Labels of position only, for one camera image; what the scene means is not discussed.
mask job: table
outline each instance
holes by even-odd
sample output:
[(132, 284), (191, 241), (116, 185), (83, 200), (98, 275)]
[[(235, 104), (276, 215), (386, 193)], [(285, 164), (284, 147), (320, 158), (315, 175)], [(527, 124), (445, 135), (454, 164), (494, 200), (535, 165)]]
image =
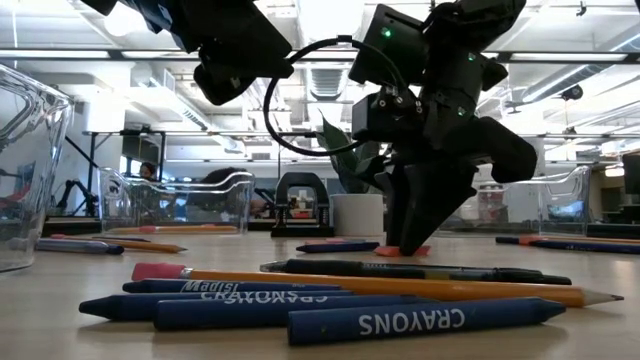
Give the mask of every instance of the table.
[(489, 237), (434, 238), (427, 258), (396, 261), (537, 268), (577, 285), (626, 296), (626, 301), (570, 309), (546, 325), (290, 348), (285, 329), (155, 333), (148, 323), (107, 323), (80, 314), (81, 301), (121, 292), (135, 263), (169, 262), (195, 268), (257, 270), (264, 262), (300, 256), (390, 261), (370, 254), (301, 255), (300, 240), (156, 236), (189, 248), (183, 254), (126, 252), (123, 256), (40, 253), (36, 263), (0, 277), (0, 358), (91, 359), (637, 359), (640, 349), (640, 262), (631, 255), (497, 246)]

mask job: black cable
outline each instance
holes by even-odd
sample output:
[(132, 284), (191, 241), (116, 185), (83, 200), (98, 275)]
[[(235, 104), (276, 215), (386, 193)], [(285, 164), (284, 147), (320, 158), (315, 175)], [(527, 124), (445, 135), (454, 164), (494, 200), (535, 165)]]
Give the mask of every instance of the black cable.
[[(393, 78), (393, 81), (395, 82), (396, 87), (400, 90), (399, 92), (408, 89), (407, 83), (402, 78), (402, 74), (400, 73), (400, 70), (398, 70), (396, 65), (393, 63), (393, 61), (391, 61), (391, 59), (389, 59), (388, 56), (386, 56), (380, 50), (376, 49), (375, 47), (369, 44), (365, 44), (358, 40), (353, 40), (351, 36), (338, 35), (338, 37), (336, 38), (316, 41), (300, 49), (297, 53), (293, 54), (287, 60), (289, 61), (289, 63), (294, 64), (296, 61), (302, 59), (305, 55), (311, 53), (312, 51), (316, 51), (329, 46), (338, 45), (339, 43), (350, 43), (351, 46), (353, 46), (354, 48), (360, 51), (366, 51), (366, 52), (369, 52), (371, 55), (377, 56), (384, 62), (385, 68), (391, 74), (391, 77)], [(271, 126), (271, 122), (269, 121), (269, 106), (271, 105), (271, 97), (273, 96), (273, 92), (276, 89), (278, 80), (279, 80), (278, 78), (271, 79), (271, 82), (269, 83), (269, 86), (267, 86), (267, 91), (264, 95), (264, 104), (262, 105), (263, 106), (262, 112), (264, 114), (265, 127), (267, 128), (269, 135), (271, 135), (273, 140), (275, 140), (278, 144), (280, 144), (282, 147), (286, 149), (289, 149), (293, 152), (296, 152), (301, 155), (306, 155), (306, 156), (333, 156), (346, 151), (351, 151), (357, 148), (358, 146), (364, 145), (363, 141), (356, 141), (349, 145), (339, 147), (337, 149), (331, 149), (328, 151), (313, 151), (313, 150), (299, 148), (295, 145), (288, 143), (286, 140), (284, 140), (280, 135), (278, 135), (276, 130), (273, 128), (273, 126)]]

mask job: ceiling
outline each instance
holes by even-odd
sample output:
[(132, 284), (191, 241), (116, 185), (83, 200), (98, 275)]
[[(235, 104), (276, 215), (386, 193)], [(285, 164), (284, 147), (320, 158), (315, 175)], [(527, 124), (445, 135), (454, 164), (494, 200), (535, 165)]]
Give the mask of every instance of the ceiling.
[[(256, 4), (294, 49), (303, 47), (314, 37), (331, 36), (336, 32), (352, 32), (361, 39), (378, 3), (389, 4), (419, 19), (429, 13), (428, 1), (363, 1), (260, 0)], [(487, 51), (635, 51), (633, 40), (640, 34), (640, 14), (633, 0), (584, 1), (587, 11), (583, 16), (577, 16), (580, 3), (578, 0), (529, 0), (514, 27)], [(146, 30), (137, 13), (127, 10), (123, 7), (117, 14), (105, 18), (79, 0), (2, 0), (0, 48), (176, 49), (167, 32), (154, 35)], [(130, 100), (127, 112), (130, 124), (148, 123), (154, 128), (184, 130), (184, 119), (179, 109), (176, 110), (173, 100), (165, 98), (177, 94), (178, 101), (205, 118), (213, 130), (264, 131), (259, 107), (268, 80), (259, 79), (250, 93), (224, 106), (214, 106), (193, 82), (192, 73), (196, 65), (196, 62), (170, 61), (137, 64), (20, 61), (18, 68), (32, 74), (92, 74), (99, 80), (96, 86), (111, 87)], [(346, 81), (349, 66), (350, 63), (323, 62), (304, 63), (297, 67), (293, 76), (278, 84), (278, 96), (273, 102), (279, 111), (272, 121), (281, 130), (311, 130), (321, 124), (322, 113), (330, 122), (349, 130), (351, 104), (377, 91), (370, 84), (340, 83)], [(640, 103), (636, 104), (638, 100), (635, 98), (640, 90), (638, 66), (616, 65), (596, 69), (598, 71), (586, 65), (509, 64), (507, 68), (509, 77), (481, 96), (478, 113), (492, 116), (518, 133), (561, 133), (571, 126), (576, 126), (579, 134), (633, 133), (637, 132), (635, 126), (640, 126)], [(135, 80), (123, 89), (121, 84), (113, 83), (110, 75), (113, 71), (131, 72)], [(162, 87), (165, 85), (165, 72), (176, 80), (175, 89), (171, 91), (175, 94), (167, 95)], [(589, 77), (583, 76), (579, 82), (584, 90), (582, 99), (564, 101), (557, 96), (558, 91), (522, 105), (527, 102), (523, 100), (532, 98), (532, 94), (536, 95), (545, 88), (553, 90), (569, 75), (585, 72)], [(144, 79), (149, 77), (159, 82), (156, 84), (160, 85), (159, 88), (142, 86), (147, 82)], [(319, 97), (313, 95), (318, 91), (330, 93), (332, 86), (344, 89), (337, 101), (319, 101)], [(588, 148), (606, 141), (610, 140), (574, 141), (572, 149), (577, 143)], [(216, 140), (181, 136), (170, 138), (169, 144), (172, 143), (213, 146)], [(547, 140), (550, 150), (563, 144), (566, 144), (563, 139)], [(310, 141), (300, 142), (300, 145), (317, 146)]]

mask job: person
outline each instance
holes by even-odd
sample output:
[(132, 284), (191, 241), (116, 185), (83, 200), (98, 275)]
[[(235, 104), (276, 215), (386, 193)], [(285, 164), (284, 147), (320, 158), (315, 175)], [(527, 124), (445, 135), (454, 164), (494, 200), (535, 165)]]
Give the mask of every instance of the person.
[(140, 165), (140, 177), (147, 181), (156, 181), (156, 166), (145, 161)]
[[(246, 169), (242, 169), (242, 168), (234, 168), (234, 167), (227, 167), (227, 168), (223, 168), (223, 169), (218, 169), (218, 170), (214, 170), (212, 172), (210, 172), (209, 174), (207, 174), (207, 176), (205, 176), (202, 180), (198, 181), (198, 183), (200, 184), (219, 184), (222, 183), (223, 181), (225, 181), (229, 176), (231, 176), (233, 173), (236, 172), (247, 172)], [(223, 183), (221, 184), (219, 187), (216, 187), (216, 190), (220, 190), (220, 191), (224, 191), (227, 190), (230, 185), (232, 184), (232, 182), (228, 182), (228, 183)], [(216, 197), (218, 197), (218, 195), (213, 195), (213, 197), (211, 196), (194, 196), (196, 194), (192, 194), (189, 196), (189, 198), (187, 199), (187, 205), (196, 205), (202, 209), (208, 209), (212, 206), (215, 206), (216, 204), (213, 204), (215, 202), (219, 202), (221, 201), (220, 198), (216, 199)], [(253, 199), (250, 202), (250, 214), (251, 215), (257, 215), (259, 213), (261, 213), (264, 210), (264, 206), (265, 206), (266, 202), (262, 199)]]

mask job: black pen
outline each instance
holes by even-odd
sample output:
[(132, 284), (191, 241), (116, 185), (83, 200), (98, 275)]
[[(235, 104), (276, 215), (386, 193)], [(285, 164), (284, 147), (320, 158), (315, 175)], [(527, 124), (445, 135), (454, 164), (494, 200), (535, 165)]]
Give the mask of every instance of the black pen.
[(334, 276), (571, 285), (571, 279), (569, 278), (545, 275), (538, 270), (381, 264), (340, 260), (291, 259), (263, 264), (260, 266), (260, 271)]

